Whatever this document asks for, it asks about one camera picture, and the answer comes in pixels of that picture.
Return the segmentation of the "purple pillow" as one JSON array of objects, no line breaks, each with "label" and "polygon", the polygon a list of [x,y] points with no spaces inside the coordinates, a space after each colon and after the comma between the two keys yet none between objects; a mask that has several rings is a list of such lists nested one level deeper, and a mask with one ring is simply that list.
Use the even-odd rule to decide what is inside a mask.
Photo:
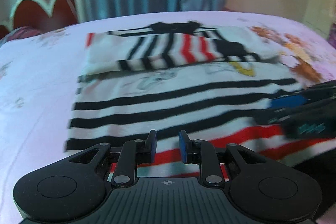
[{"label": "purple pillow", "polygon": [[13,31],[11,31],[9,34],[7,34],[4,38],[1,39],[1,44],[5,44],[11,40],[18,40],[18,39],[25,39],[30,38],[33,36],[38,36],[42,32],[40,30],[34,29],[29,26],[25,27],[19,27]]}]

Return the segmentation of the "striped red black white garment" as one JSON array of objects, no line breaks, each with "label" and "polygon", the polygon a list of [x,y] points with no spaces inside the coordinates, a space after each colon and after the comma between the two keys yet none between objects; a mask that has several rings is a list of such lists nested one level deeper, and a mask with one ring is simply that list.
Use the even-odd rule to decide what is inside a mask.
[{"label": "striped red black white garment", "polygon": [[90,33],[65,151],[118,147],[155,130],[155,162],[140,174],[196,174],[179,157],[184,130],[219,147],[238,143],[313,169],[335,156],[334,139],[288,137],[277,124],[257,120],[276,98],[334,79],[334,48],[307,29],[160,22]]}]

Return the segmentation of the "red white scalloped headboard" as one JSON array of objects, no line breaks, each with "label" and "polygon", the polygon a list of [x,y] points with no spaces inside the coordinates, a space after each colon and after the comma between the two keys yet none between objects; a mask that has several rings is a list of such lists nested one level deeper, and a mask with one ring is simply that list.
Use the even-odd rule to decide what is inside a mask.
[{"label": "red white scalloped headboard", "polygon": [[49,32],[85,19],[84,0],[17,0],[9,16],[1,20],[1,38],[20,27]]}]

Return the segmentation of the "floral white bed sheet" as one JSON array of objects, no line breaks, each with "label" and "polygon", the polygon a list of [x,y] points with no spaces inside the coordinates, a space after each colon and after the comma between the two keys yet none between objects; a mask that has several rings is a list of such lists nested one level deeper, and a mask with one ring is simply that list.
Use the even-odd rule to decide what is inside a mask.
[{"label": "floral white bed sheet", "polygon": [[1,223],[335,223],[335,156],[303,169],[238,143],[205,140],[225,182],[203,186],[199,166],[182,162],[178,138],[181,163],[196,174],[141,175],[156,148],[153,163],[138,165],[134,185],[116,187],[112,176],[126,142],[65,151],[88,34],[160,22],[307,29],[321,38],[278,16],[206,11],[103,19],[2,44]]}]

